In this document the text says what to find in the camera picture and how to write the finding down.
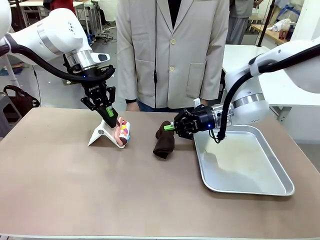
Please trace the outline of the person's right hand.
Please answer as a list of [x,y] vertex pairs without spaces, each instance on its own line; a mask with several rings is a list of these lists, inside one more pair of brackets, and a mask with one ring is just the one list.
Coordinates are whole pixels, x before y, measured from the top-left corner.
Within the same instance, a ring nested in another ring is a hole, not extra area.
[[130,102],[126,104],[126,111],[132,111],[132,112],[139,112],[140,108],[138,103],[135,102]]

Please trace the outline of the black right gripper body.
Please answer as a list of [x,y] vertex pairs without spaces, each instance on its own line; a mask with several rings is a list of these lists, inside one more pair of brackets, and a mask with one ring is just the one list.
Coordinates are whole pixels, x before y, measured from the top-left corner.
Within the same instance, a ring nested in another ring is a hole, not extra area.
[[197,106],[193,114],[195,115],[198,132],[205,132],[214,128],[214,117],[210,106]]

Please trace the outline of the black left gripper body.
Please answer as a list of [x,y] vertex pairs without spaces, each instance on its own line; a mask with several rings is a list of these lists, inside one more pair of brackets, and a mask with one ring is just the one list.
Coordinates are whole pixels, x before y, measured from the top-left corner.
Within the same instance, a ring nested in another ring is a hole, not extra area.
[[86,98],[91,103],[105,103],[107,100],[106,80],[86,81],[81,86]]

